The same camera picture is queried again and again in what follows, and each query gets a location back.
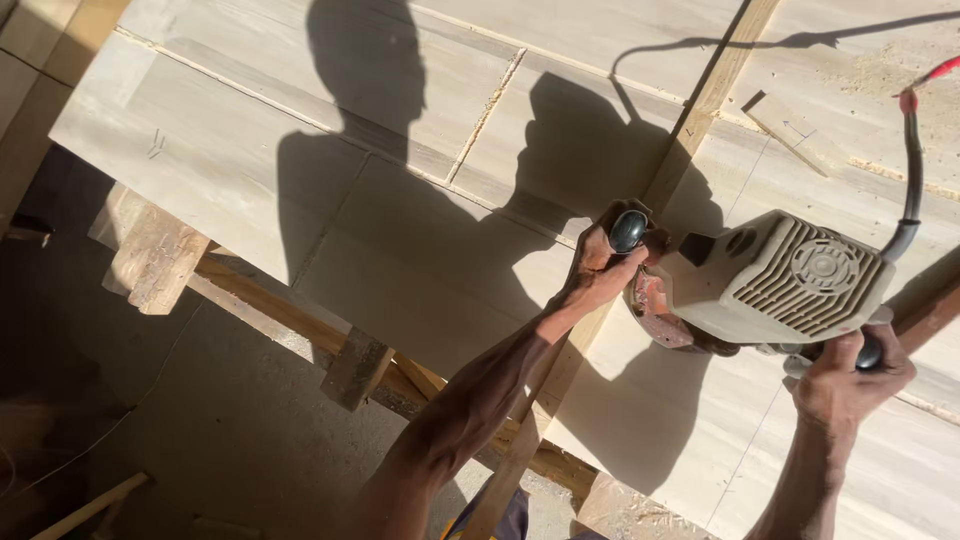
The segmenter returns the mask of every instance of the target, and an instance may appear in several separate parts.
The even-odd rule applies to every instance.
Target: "red cable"
[[[923,75],[920,79],[917,79],[916,81],[914,81],[913,84],[910,86],[917,87],[926,83],[927,81],[946,75],[951,69],[953,69],[958,65],[960,65],[960,57],[953,57],[950,60],[945,61],[940,65],[931,69],[929,73],[927,73],[926,75]]]

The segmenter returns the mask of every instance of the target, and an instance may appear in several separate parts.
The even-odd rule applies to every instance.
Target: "sawdust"
[[[923,40],[906,39],[888,43],[879,50],[861,55],[852,70],[829,76],[847,94],[890,99],[937,63],[956,56],[960,29],[940,28]],[[960,120],[960,73],[936,79],[919,91],[924,147],[928,153],[956,140],[953,126]]]

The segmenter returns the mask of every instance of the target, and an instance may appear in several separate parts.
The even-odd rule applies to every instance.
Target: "wood grain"
[[[833,176],[847,163],[848,157],[824,132],[776,98],[761,91],[743,111],[821,176]]]
[[[770,20],[779,0],[746,0],[746,9],[734,21],[728,43],[717,51],[716,63],[708,66],[708,75],[703,87],[693,100],[689,113],[675,133],[677,138],[670,144],[666,157],[657,170],[657,176],[640,200],[654,214],[660,214],[676,190],[686,168],[700,148],[713,118],[727,98],[736,76],[747,62],[756,41]]]
[[[166,315],[209,241],[156,205],[147,205],[114,256],[104,288],[126,294],[141,313]]]

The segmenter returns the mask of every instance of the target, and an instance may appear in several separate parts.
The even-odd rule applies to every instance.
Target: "ventilation grille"
[[[816,337],[856,313],[881,261],[879,255],[845,242],[835,233],[797,218],[787,219],[793,222],[790,232],[770,263],[733,297],[795,331]],[[809,272],[799,268],[808,266],[810,251],[817,251],[817,245],[824,246],[823,257],[844,262],[847,274],[836,286],[811,284]]]

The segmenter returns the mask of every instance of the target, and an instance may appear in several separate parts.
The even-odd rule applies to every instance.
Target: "person's hand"
[[[647,224],[647,232],[630,254],[618,255],[610,247],[608,233],[616,218],[628,209],[650,215],[650,210],[637,199],[616,200],[596,223],[580,234],[570,274],[556,298],[559,307],[569,307],[586,315],[619,294],[640,264],[656,264],[666,248],[667,234],[656,229],[652,222]]]
[[[830,437],[849,437],[874,409],[917,375],[889,324],[863,327],[883,346],[880,364],[857,371],[856,356],[863,347],[858,330],[827,342],[822,355],[806,370],[793,390],[802,420],[826,430]]]

